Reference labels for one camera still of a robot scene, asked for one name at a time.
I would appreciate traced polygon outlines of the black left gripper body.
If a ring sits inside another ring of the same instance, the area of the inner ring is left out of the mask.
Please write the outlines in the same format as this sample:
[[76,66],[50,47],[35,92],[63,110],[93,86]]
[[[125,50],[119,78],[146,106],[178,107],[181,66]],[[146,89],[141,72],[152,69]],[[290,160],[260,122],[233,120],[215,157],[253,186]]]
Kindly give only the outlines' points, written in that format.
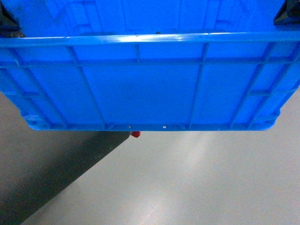
[[17,20],[7,11],[3,3],[0,3],[0,36],[5,38],[25,38]]

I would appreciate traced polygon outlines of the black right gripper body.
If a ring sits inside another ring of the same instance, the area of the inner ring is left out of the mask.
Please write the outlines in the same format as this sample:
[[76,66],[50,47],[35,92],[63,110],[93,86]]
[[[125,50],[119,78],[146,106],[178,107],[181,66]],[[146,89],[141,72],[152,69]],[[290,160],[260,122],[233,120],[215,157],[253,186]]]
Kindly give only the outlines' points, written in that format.
[[300,23],[300,1],[285,0],[273,20],[274,25],[290,25]]

